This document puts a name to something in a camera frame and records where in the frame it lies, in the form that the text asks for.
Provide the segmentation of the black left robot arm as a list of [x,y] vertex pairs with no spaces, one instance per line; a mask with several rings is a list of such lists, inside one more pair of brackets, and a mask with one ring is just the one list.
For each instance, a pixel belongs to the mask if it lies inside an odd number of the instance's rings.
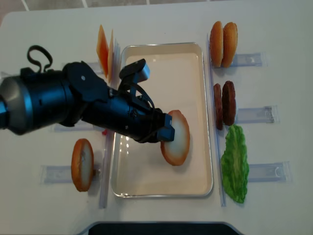
[[172,141],[171,116],[139,86],[149,77],[146,61],[125,66],[119,77],[113,89],[85,62],[69,63],[61,71],[21,69],[0,85],[0,126],[23,135],[56,123],[73,127],[82,120],[139,143]]

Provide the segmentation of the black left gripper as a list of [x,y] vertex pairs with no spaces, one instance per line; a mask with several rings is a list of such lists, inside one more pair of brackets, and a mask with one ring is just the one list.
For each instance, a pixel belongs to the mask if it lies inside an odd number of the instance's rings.
[[171,115],[126,94],[108,96],[107,128],[139,143],[173,141],[175,135]]

